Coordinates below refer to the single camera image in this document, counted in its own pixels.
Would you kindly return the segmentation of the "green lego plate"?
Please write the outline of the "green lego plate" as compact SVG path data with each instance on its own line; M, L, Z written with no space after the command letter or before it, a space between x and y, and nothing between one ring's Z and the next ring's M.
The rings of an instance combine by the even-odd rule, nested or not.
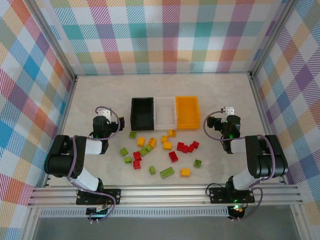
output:
M165 179L165 178L167 178L167 177L172 176L174 173L175 173L175 172L174 172L174 169L173 169L172 167L169 167L169 168L161 171L161 172L160 172L160 176L161 176L162 179Z

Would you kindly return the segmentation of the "black plastic bin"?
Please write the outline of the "black plastic bin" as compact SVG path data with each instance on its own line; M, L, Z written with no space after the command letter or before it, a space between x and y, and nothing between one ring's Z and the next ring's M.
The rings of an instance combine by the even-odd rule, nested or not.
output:
M131 99L130 125L132 131L154 130L153 97L135 97Z

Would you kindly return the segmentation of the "white plastic bin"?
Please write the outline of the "white plastic bin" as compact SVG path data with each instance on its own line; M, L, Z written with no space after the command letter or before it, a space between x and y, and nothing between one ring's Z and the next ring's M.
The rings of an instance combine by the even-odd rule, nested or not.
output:
M153 99L154 130L176 130L177 108L176 97L155 97Z

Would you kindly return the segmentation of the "yellow plastic bin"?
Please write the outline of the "yellow plastic bin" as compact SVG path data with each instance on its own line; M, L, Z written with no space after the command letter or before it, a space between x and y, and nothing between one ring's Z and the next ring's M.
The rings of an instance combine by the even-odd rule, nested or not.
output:
M197 96L176 96L176 116L178 130L200 128L201 114Z

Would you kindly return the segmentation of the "aluminium base beam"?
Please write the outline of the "aluminium base beam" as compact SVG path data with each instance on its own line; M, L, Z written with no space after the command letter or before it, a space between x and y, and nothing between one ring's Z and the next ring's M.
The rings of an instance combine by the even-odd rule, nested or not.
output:
M119 191L118 207L200 207L233 206L231 203L211 203L206 185L136 185L110 186ZM280 183L260 184L253 190L253 203L238 205L299 205L303 200L297 185ZM35 188L28 203L30 208L97 207L103 205L77 205L77 189L72 186Z

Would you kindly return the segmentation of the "aluminium table side rail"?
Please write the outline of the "aluminium table side rail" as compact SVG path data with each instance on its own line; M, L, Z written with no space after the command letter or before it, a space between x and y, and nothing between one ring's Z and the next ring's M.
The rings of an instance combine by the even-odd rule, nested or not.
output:
M271 126L268 122L267 115L264 111L263 102L262 102L262 100L259 96L259 93L258 93L258 87L255 83L255 79L252 76L251 72L249 72L247 74L247 78L248 78L248 82L249 82L249 85L250 85L250 88L252 91L252 95L253 95L254 102L256 105L256 110L257 110L257 113L259 116L260 125L262 128L262 130L255 131L254 133L259 134L259 135L271 135L272 134Z
M59 126L58 131L57 131L58 135L62 135L64 133L64 129L65 129L66 122L67 122L67 119L68 119L68 115L69 115L69 112L70 112L70 108L71 108L71 105L72 105L73 97L74 97L74 94L75 94L75 91L76 91L78 79L79 78L76 77L75 80L72 83L72 86L71 86L71 89L70 89L70 95L69 95L66 107L65 107L63 115L62 115L62 120L61 120L60 126ZM50 180L49 174L46 173L44 175L44 179L42 181L41 187L42 188L47 187L49 185L48 184L49 180Z

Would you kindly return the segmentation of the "aluminium frame post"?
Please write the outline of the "aluminium frame post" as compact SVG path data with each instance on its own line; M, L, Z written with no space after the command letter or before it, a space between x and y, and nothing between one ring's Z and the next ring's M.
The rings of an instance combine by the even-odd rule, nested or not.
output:
M266 61L268 54L290 18L299 0L281 0L270 21L267 30L264 32L261 44L255 52L255 56L248 70L249 76L253 79Z
M65 56L62 48L60 47L57 38L55 37L52 29L50 28L50 25L47 23L45 17L43 16L41 9L38 7L36 0L23 0L23 2L28 7L31 15L34 17L35 21L39 25L41 31L43 32L43 35L45 36L49 45L55 52L58 60L61 62L61 65L66 71L66 74L74 82L77 79L77 76L74 73L71 65L69 64L69 61Z

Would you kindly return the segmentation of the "aluminium frame leg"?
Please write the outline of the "aluminium frame leg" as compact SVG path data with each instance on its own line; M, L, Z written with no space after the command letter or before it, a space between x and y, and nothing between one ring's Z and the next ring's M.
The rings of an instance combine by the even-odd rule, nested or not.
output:
M33 240L41 210L39 207L27 209L19 240Z
M298 235L301 240L310 240L309 232L307 229L306 221L303 216L302 208L300 205L291 204L291 212L294 218L294 222L298 231Z

